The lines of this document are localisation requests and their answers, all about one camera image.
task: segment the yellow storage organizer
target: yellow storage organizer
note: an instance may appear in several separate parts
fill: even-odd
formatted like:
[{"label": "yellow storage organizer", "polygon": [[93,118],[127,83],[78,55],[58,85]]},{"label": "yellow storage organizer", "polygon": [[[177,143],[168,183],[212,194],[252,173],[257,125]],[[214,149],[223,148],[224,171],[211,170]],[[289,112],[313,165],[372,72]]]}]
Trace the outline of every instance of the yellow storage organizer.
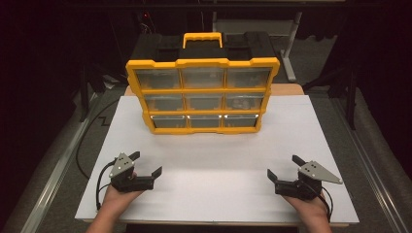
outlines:
[{"label": "yellow storage organizer", "polygon": [[254,133],[279,60],[265,32],[144,34],[126,64],[155,134]]}]

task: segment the human arm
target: human arm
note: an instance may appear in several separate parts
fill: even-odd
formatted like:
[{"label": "human arm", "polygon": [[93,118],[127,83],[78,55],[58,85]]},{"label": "human arm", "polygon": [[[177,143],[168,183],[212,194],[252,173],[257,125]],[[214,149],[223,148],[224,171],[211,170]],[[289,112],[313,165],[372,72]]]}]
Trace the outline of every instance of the human arm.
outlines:
[{"label": "human arm", "polygon": [[103,199],[103,204],[86,233],[112,232],[121,214],[123,214],[130,203],[142,193],[143,191],[122,193],[109,185]]},{"label": "human arm", "polygon": [[296,209],[308,233],[332,232],[327,220],[326,206],[319,198],[302,201],[289,196],[283,197]]}]

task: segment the white table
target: white table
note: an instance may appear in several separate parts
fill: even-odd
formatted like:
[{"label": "white table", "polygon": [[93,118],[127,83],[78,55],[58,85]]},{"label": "white table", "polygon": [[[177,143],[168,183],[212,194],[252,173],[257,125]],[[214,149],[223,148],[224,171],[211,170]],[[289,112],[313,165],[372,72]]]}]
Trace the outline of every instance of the white table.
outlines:
[{"label": "white table", "polygon": [[[132,154],[138,175],[146,176],[159,166],[163,174],[154,190],[137,198],[121,216],[125,222],[297,225],[295,210],[275,194],[266,177],[271,169],[280,180],[294,181],[297,165],[292,155],[315,160],[341,178],[308,96],[272,96],[255,134],[154,135],[141,118],[135,96],[121,98],[100,151],[77,219],[96,215],[97,177],[120,152]],[[110,169],[102,180],[108,183]],[[324,183],[333,203],[331,223],[359,222],[345,184]],[[100,193],[103,200],[104,190]]]}]

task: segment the carrying handle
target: carrying handle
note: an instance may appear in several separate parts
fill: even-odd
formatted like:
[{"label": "carrying handle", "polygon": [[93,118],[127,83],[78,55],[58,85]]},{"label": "carrying handle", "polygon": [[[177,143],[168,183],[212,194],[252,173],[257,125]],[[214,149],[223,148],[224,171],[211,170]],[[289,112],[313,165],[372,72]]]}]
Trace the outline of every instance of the carrying handle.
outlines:
[{"label": "carrying handle", "polygon": [[183,39],[183,49],[186,47],[187,41],[214,41],[219,40],[219,46],[222,48],[222,33],[207,32],[207,33],[185,33]]}]

